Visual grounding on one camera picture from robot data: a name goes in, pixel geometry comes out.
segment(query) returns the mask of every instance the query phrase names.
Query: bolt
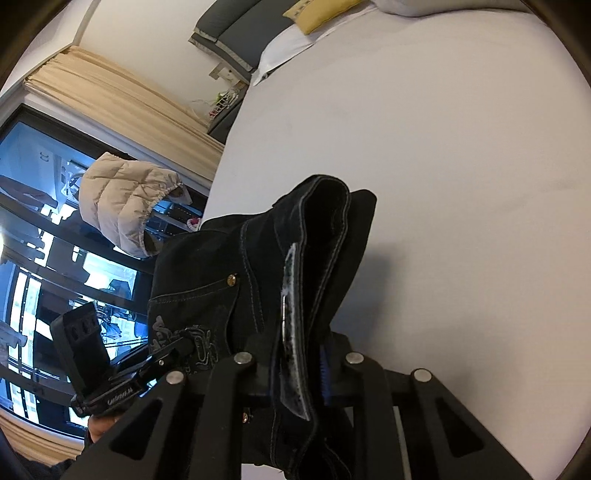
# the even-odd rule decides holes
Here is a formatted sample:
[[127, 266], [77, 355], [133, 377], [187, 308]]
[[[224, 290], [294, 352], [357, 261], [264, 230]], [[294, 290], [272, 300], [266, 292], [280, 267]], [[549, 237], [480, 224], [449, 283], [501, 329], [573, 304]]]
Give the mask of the bolt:
[[249, 364], [252, 361], [252, 355], [248, 352], [238, 352], [236, 355], [234, 355], [234, 361], [238, 365]]
[[365, 360], [365, 357], [361, 355], [361, 353], [357, 352], [349, 352], [347, 353], [345, 360], [347, 360], [348, 364], [357, 365]]
[[166, 381], [171, 385], [179, 384], [183, 380], [184, 380], [184, 375], [182, 372], [179, 372], [178, 370], [173, 370], [171, 372], [168, 372], [168, 374], [166, 375]]
[[418, 370], [414, 371], [414, 378], [419, 382], [429, 382], [433, 376], [429, 370], [419, 368]]

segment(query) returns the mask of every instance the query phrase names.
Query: puffer jacket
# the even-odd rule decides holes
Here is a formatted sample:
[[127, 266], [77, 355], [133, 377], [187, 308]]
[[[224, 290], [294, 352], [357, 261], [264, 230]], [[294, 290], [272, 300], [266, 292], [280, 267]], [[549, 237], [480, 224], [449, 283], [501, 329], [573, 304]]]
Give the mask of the puffer jacket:
[[146, 223], [154, 206], [178, 187], [187, 201], [176, 201], [191, 203], [179, 174], [173, 170], [105, 153], [82, 177], [80, 214], [125, 253], [149, 257], [158, 252], [146, 245]]

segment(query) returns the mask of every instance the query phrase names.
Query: bed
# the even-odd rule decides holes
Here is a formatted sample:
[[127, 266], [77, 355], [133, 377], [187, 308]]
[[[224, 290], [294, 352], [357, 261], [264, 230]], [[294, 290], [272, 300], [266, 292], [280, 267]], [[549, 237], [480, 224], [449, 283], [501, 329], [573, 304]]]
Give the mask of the bed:
[[372, 11], [249, 89], [205, 215], [263, 211], [314, 173], [375, 192], [333, 327], [432, 370], [554, 480], [591, 425], [589, 131], [589, 85], [536, 16]]

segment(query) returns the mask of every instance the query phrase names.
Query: jeans pocket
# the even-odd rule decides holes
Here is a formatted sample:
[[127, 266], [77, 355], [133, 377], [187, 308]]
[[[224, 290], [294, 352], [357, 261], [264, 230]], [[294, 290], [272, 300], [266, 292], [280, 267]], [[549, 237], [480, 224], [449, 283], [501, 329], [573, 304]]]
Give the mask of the jeans pocket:
[[195, 352], [184, 362], [185, 372], [213, 368], [220, 358], [230, 355], [227, 329], [239, 290], [239, 278], [230, 275], [203, 287], [150, 299], [148, 340], [152, 351], [187, 329], [195, 341]]

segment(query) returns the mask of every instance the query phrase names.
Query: white wall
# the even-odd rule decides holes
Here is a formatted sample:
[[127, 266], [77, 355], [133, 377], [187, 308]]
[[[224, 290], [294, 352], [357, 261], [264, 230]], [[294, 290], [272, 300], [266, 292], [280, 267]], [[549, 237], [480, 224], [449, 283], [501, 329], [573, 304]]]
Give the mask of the white wall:
[[189, 43], [214, 0], [102, 0], [80, 46], [156, 83], [188, 105], [227, 89], [209, 72], [218, 62]]
[[88, 17], [99, 0], [72, 0], [64, 10], [49, 22], [33, 39], [18, 60], [6, 83], [0, 90], [0, 103], [33, 70], [41, 66], [57, 52], [78, 41]]

